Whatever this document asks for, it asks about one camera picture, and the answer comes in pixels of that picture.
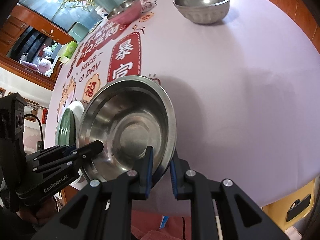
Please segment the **person's left hand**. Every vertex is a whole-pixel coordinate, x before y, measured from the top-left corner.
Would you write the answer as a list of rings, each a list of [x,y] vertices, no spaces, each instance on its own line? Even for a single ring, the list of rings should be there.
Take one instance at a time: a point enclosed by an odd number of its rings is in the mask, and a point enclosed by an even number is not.
[[[17,215],[32,224],[46,224],[53,216],[57,214],[56,201],[49,198],[38,207],[22,207],[19,208]]]

